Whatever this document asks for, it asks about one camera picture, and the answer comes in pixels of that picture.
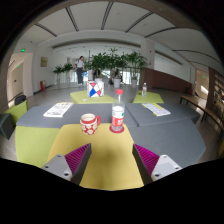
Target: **potted plant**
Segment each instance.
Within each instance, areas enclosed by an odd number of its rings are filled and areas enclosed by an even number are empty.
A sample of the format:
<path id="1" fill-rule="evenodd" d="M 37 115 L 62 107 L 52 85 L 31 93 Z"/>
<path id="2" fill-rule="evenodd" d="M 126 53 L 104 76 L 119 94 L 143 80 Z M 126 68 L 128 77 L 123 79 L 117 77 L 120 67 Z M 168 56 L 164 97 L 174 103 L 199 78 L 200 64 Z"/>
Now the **potted plant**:
<path id="1" fill-rule="evenodd" d="M 66 73 L 67 83 L 70 83 L 70 71 L 73 70 L 73 66 L 71 63 L 64 64 L 63 71 Z"/>
<path id="2" fill-rule="evenodd" d="M 136 51 L 133 51 L 131 54 L 127 54 L 126 57 L 130 65 L 131 86 L 132 88 L 136 88 L 140 69 L 147 64 L 146 58 Z"/>
<path id="3" fill-rule="evenodd" d="M 60 74 L 63 73 L 62 65 L 56 66 L 53 73 L 57 75 L 57 85 L 60 85 Z"/>
<path id="4" fill-rule="evenodd" d="M 110 84 L 113 84 L 112 82 L 112 74 L 115 70 L 115 68 L 119 67 L 120 63 L 121 63 L 121 57 L 117 54 L 115 54 L 115 52 L 117 51 L 117 49 L 115 48 L 111 48 L 110 49 L 111 53 L 106 55 L 106 67 L 108 69 L 110 69 Z"/>
<path id="5" fill-rule="evenodd" d="M 117 75 L 115 75 L 114 79 L 113 79 L 113 82 L 114 82 L 114 87 L 115 88 L 120 88 L 120 83 L 121 83 L 121 75 L 119 73 L 119 70 L 116 69 L 117 71 Z"/>
<path id="6" fill-rule="evenodd" d="M 102 71 L 107 67 L 107 55 L 106 53 L 98 53 L 92 55 L 91 68 L 96 71 L 96 78 L 101 77 Z"/>

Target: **ceiling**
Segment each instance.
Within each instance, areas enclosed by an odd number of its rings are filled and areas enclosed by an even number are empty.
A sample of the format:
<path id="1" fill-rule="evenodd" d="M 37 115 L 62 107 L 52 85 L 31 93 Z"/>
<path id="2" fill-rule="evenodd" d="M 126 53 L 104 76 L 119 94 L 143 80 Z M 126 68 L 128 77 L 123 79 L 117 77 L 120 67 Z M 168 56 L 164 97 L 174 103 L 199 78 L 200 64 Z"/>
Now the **ceiling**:
<path id="1" fill-rule="evenodd" d="M 106 31 L 111 32 L 108 41 L 80 43 L 80 40 L 91 39 L 94 32 L 94 39 L 102 39 Z M 128 41 L 131 38 L 136 39 L 135 43 Z M 133 50 L 140 51 L 140 40 L 143 38 L 155 42 L 156 60 L 161 60 L 159 53 L 165 53 L 159 49 L 162 45 L 171 50 L 173 56 L 184 58 L 199 70 L 207 72 L 209 66 L 224 74 L 220 58 L 201 31 L 175 27 L 154 12 L 119 2 L 96 1 L 63 8 L 38 21 L 23 34 L 19 42 L 45 44 L 76 59 L 81 55 L 89 57 L 108 52 L 112 47 L 118 49 L 120 55 Z M 79 39 L 78 44 L 71 43 L 75 39 Z"/>

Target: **gray table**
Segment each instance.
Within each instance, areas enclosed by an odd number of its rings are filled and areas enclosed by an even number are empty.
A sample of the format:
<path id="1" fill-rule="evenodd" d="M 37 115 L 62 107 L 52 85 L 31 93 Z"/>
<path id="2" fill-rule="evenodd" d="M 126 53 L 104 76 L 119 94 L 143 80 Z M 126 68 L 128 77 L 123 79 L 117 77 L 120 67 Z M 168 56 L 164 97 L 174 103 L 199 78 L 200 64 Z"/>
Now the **gray table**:
<path id="1" fill-rule="evenodd" d="M 187 105 L 159 103 L 158 105 L 167 109 L 171 112 L 171 114 L 157 117 L 140 103 L 128 103 L 126 104 L 126 108 L 135 119 L 139 127 L 170 123 L 185 119 L 191 119 L 194 123 L 196 123 L 200 118 L 200 114 Z"/>

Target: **tabletop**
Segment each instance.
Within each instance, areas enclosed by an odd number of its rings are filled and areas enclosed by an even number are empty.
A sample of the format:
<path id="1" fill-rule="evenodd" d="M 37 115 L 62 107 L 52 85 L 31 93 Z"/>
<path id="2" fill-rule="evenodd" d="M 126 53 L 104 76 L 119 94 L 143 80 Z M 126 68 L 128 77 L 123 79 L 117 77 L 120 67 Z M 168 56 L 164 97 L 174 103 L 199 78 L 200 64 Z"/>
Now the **tabletop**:
<path id="1" fill-rule="evenodd" d="M 124 124 L 124 132 L 112 133 L 111 124 L 98 126 L 94 135 L 85 135 L 80 124 L 64 125 L 59 131 L 49 154 L 48 161 L 57 154 L 66 155 L 91 143 L 89 158 L 80 186 L 102 190 L 123 190 L 143 187 L 143 181 L 132 154 L 133 139 Z"/>

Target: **red cup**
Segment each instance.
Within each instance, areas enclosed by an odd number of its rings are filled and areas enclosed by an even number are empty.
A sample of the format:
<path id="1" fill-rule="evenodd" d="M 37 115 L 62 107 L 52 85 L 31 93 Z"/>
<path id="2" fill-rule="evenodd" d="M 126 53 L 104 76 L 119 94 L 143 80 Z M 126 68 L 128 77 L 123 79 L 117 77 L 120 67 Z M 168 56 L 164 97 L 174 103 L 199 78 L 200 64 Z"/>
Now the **red cup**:
<path id="1" fill-rule="evenodd" d="M 93 135 L 101 124 L 101 117 L 94 114 L 83 114 L 80 119 L 82 132 L 86 135 Z"/>

